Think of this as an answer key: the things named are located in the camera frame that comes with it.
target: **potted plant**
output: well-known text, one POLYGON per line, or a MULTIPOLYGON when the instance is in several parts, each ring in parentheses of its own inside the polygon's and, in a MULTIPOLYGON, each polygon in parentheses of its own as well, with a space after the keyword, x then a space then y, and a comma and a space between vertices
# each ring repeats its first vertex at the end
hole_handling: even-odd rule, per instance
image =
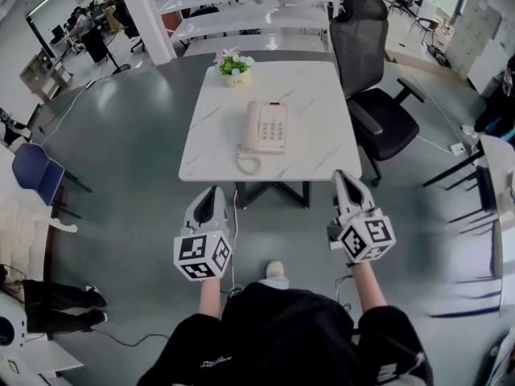
POLYGON ((241 55, 237 47, 219 51, 215 63, 227 87, 247 86, 252 82, 250 68, 254 64, 254 59, 249 55, 241 55))

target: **flower pot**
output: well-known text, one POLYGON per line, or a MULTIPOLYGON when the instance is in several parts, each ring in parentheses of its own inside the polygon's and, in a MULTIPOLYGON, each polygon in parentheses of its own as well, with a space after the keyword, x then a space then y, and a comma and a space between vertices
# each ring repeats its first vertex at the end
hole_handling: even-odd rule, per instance
POLYGON ((250 70, 247 70, 246 72, 240 73, 237 76, 225 75, 224 80, 227 87, 236 88, 241 86, 249 86, 252 83, 252 76, 250 75, 250 70))

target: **floor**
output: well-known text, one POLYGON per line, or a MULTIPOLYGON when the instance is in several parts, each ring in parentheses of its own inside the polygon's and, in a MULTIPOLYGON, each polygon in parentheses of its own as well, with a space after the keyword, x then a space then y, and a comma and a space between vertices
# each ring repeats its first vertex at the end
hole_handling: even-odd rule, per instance
MULTIPOLYGON (((251 53, 257 61, 324 59, 322 54, 251 53)), ((148 333, 170 334, 198 306, 200 285, 186 281, 172 263, 173 238, 184 210, 208 184, 178 178, 183 145, 205 68, 212 55, 185 57, 155 68, 144 64, 104 79, 84 92, 45 149, 92 189, 70 189, 70 208, 80 213, 76 235, 58 235, 53 263, 55 281, 97 285, 109 302, 109 321, 98 328, 132 343, 148 333)), ((385 64, 379 87, 394 96, 396 79, 420 84, 446 112, 451 126, 432 101, 403 104, 421 127, 420 136, 446 149, 456 143, 454 130, 470 124, 484 101, 471 89, 438 77, 385 64)), ((70 100, 62 96, 45 107, 37 124, 52 118, 70 100)), ((41 141, 41 133, 35 140, 41 141)), ((374 264, 388 302, 411 318, 426 348, 435 384, 474 384, 483 356, 513 322, 513 313, 474 318, 433 319, 428 314, 453 306, 454 281, 483 275, 487 247, 474 236, 459 237, 447 220, 471 211, 477 196, 464 187, 445 192, 440 185, 420 185, 461 158, 415 139, 397 157, 380 163, 384 179, 373 195, 390 216, 398 242, 374 264)), ((361 155, 363 179, 373 171, 361 155)), ((448 185, 468 173, 442 182, 448 185)), ((229 204, 232 228, 232 184, 221 184, 229 204)), ((282 261, 291 286, 335 298, 335 279, 348 273, 342 253, 328 250, 325 226, 334 216, 328 183, 316 183, 311 209, 303 210, 266 192, 247 210, 238 211, 239 234, 234 255, 236 282, 246 285, 263 274, 266 263, 282 261)), ((69 222, 70 218, 62 217, 69 222)), ((222 286, 231 286, 228 274, 222 286)), ((360 316, 352 281, 342 287, 342 300, 360 316)), ((467 300, 474 308, 475 301, 467 300)), ((152 338, 136 348, 122 347, 98 333, 59 335, 57 341, 82 368, 64 375, 74 386, 136 384, 154 363, 165 341, 152 338)))
MULTIPOLYGON (((406 12, 401 14, 399 9, 395 9, 390 13, 388 17, 389 30, 388 37, 386 38, 386 50, 438 64, 435 58, 427 51, 427 44, 431 44, 431 35, 427 33, 424 39, 426 44, 422 44, 422 29, 415 24, 410 31, 414 20, 414 17, 410 17, 406 12)), ((451 36, 444 34, 443 29, 439 27, 435 32, 435 46, 445 52, 450 40, 451 36)))
MULTIPOLYGON (((142 64, 151 64, 148 52, 143 52, 142 46, 130 52, 130 48, 139 41, 139 38, 129 39, 125 33, 120 32, 114 36, 107 36, 108 49, 119 66, 129 64, 132 68, 141 67, 142 64)), ((68 53, 63 59, 64 68, 73 74, 69 89, 82 87, 90 80, 100 79, 113 74, 115 67, 111 60, 102 60, 94 63, 88 52, 83 51, 78 55, 68 53)))

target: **black shoe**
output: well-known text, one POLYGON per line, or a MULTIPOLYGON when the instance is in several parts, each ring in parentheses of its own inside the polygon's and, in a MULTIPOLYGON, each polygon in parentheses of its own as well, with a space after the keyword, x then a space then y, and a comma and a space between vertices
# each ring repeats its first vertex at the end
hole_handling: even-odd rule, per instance
POLYGON ((88 313, 89 320, 89 329, 84 329, 83 331, 91 331, 91 326, 99 325, 103 322, 107 322, 107 313, 102 312, 100 310, 90 310, 88 313))
POLYGON ((94 285, 87 285, 86 286, 86 293, 89 293, 92 295, 92 305, 96 307, 106 307, 107 301, 105 300, 104 296, 101 295, 100 290, 97 289, 94 285))

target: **wall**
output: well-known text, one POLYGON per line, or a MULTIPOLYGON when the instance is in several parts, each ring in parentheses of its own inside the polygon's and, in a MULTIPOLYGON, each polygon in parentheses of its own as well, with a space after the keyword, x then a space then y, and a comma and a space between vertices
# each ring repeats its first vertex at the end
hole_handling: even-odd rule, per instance
POLYGON ((0 24, 0 107, 22 123, 29 121, 39 98, 19 74, 39 50, 41 46, 25 21, 23 8, 12 10, 0 24))
POLYGON ((32 15, 32 21, 47 43, 54 38, 52 29, 63 24, 77 6, 87 6, 92 0, 50 0, 32 15))
POLYGON ((489 6, 502 15, 494 42, 499 43, 512 56, 515 54, 515 0, 487 0, 489 6))
MULTIPOLYGON (((52 28, 63 24, 76 6, 76 0, 51 0, 33 15, 39 32, 50 41, 52 28)), ((27 123, 41 103, 19 78, 32 57, 41 50, 37 38, 25 21, 25 8, 13 9, 0 23, 0 107, 15 120, 27 123)))

